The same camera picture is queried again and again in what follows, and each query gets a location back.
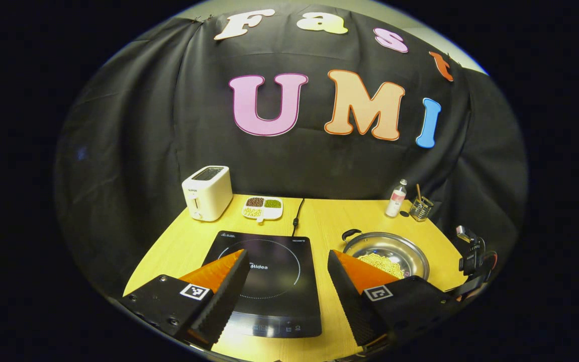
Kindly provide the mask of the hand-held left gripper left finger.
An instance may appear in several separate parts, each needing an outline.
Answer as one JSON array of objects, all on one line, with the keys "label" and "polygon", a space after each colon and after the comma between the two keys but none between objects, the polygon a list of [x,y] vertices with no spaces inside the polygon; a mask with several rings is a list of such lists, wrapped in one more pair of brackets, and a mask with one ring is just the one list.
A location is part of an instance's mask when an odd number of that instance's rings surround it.
[{"label": "hand-held left gripper left finger", "polygon": [[250,272],[239,249],[183,277],[158,275],[119,298],[131,314],[178,341],[211,349],[227,325]]}]

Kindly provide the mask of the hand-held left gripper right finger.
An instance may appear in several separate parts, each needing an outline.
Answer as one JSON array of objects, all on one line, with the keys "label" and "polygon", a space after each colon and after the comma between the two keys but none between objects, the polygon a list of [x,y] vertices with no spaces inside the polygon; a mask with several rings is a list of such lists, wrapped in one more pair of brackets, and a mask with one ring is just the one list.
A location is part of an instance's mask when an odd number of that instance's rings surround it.
[{"label": "hand-held left gripper right finger", "polygon": [[337,250],[329,252],[328,273],[359,346],[409,343],[462,307],[421,277],[398,279]]}]

